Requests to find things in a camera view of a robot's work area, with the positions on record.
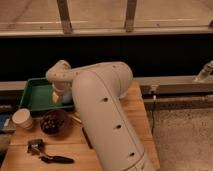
cup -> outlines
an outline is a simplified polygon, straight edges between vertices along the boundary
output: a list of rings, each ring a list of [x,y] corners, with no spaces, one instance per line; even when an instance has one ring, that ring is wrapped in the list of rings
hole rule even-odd
[[[12,116],[12,121],[16,125],[27,130],[33,127],[33,118],[27,108],[17,110]]]

brown bowl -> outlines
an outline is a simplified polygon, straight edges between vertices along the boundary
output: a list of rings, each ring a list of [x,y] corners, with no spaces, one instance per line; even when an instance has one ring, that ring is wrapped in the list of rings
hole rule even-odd
[[[70,124],[68,113],[62,109],[51,110],[43,115],[41,130],[48,135],[60,135],[65,132]]]

wooden table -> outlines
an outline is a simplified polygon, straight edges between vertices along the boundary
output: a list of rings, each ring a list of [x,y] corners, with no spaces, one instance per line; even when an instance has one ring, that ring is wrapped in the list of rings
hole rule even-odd
[[[159,169],[158,156],[137,82],[132,83],[127,96],[121,100],[121,103],[149,158],[155,168]],[[81,124],[72,121],[73,124],[68,134],[62,137],[50,137],[41,132],[39,118],[35,121],[36,125],[33,130],[16,128],[1,171],[102,171],[95,151],[88,148],[81,131]],[[31,156],[27,153],[27,142],[35,138],[44,140],[47,154],[73,158],[75,164],[46,164],[38,159],[38,156]]]

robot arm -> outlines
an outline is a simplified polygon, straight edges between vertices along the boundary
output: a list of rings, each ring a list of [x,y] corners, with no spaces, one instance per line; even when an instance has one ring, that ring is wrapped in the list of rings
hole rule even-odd
[[[76,110],[104,171],[154,171],[119,101],[132,81],[130,68],[111,62],[71,70],[67,64],[62,72],[56,64],[47,79],[57,87],[72,86]]]

green tray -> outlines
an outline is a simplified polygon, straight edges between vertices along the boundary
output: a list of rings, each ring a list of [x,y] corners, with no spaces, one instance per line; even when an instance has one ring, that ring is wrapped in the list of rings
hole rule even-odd
[[[54,103],[52,85],[45,78],[27,81],[19,108],[28,108],[32,114],[44,114],[53,109],[73,110],[74,104]]]

